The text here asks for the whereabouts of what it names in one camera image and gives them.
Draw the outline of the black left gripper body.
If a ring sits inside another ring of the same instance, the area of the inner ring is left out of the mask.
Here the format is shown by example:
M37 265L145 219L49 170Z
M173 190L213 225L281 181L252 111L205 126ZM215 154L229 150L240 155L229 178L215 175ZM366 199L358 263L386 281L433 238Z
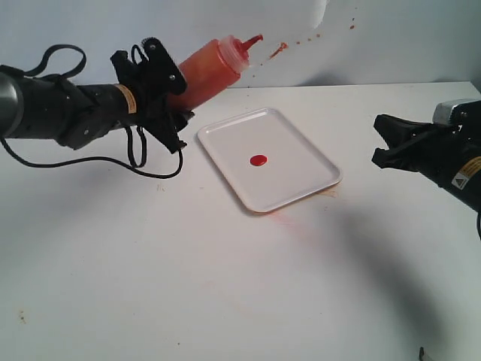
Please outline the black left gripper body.
M94 113L100 116L107 129L138 126L148 131L170 153L176 153L186 146L178 133L193 117L191 111L176 111L167 104L171 93L152 95L142 85L138 68L129 56L131 51L116 51L110 61L117 76L116 83L79 85L94 106Z

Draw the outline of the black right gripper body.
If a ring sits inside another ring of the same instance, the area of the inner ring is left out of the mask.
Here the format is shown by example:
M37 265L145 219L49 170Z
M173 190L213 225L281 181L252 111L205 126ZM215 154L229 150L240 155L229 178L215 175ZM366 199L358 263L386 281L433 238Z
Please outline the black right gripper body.
M440 131L423 153L422 174L470 208L480 209L480 116Z

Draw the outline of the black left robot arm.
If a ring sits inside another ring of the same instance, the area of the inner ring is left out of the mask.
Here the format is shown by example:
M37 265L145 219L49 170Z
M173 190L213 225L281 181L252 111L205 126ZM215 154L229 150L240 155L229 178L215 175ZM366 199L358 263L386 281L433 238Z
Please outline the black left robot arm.
M129 52L110 58L117 83L76 85L71 78L85 68L86 58L63 74L42 75L49 58L65 45L49 47L30 71L1 66L1 136L9 139L49 139L78 150L107 133L140 126L171 152L182 147L177 137L193 117L168 105L173 90L186 82L165 50L140 62Z

